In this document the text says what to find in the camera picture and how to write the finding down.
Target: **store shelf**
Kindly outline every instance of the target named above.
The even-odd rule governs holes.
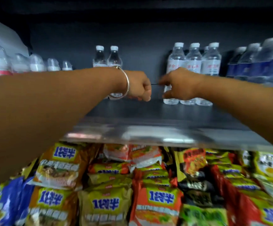
[[[63,140],[273,152],[265,139],[215,107],[171,106],[162,100],[104,100]]]

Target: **forearm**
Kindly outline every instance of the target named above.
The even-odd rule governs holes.
[[[119,89],[120,79],[126,81],[114,68],[0,77],[0,167],[6,168],[0,170],[0,182],[40,156]]]
[[[273,87],[205,76],[199,97],[232,114],[273,144]]]

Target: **bracelet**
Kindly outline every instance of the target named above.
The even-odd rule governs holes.
[[[130,89],[130,83],[129,83],[129,79],[128,79],[128,76],[125,73],[125,71],[123,71],[123,69],[120,68],[119,66],[116,66],[116,68],[120,69],[125,74],[125,77],[126,77],[126,80],[127,80],[127,91],[126,91],[126,93],[124,95],[122,95],[121,97],[114,97],[111,94],[109,95],[109,97],[111,97],[112,99],[119,100],[119,99],[127,96],[128,92],[129,92],[129,89]]]

